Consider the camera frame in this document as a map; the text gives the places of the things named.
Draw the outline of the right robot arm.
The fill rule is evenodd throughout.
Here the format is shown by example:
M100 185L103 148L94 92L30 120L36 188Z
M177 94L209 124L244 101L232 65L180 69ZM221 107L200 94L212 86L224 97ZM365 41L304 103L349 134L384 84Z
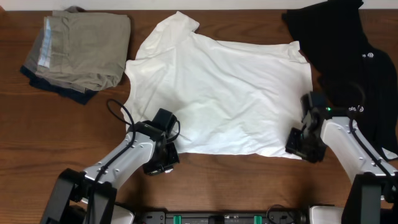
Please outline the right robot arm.
M311 163L331 149L352 186L343 208L309 207L303 223L397 223L397 169L386 162L363 136L354 117L358 109L330 108L323 95L300 99L302 128L292 128L286 152Z

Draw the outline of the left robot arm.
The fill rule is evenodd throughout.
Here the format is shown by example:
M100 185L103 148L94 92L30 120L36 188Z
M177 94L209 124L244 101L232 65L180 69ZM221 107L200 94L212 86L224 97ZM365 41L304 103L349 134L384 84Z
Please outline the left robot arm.
M58 177L41 223L133 223L134 213L116 205L119 188L139 168L147 175L170 172L179 162L167 132L150 121L128 129L123 142L95 165Z

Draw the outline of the white printed t-shirt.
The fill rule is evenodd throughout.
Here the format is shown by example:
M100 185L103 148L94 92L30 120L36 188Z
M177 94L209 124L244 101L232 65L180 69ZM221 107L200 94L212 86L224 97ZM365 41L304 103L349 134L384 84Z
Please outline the white printed t-shirt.
M131 90L124 118L172 112L181 124L180 153L291 158L285 144L300 126L300 99L313 88L299 43L214 40L198 28L181 12L156 25L126 62Z

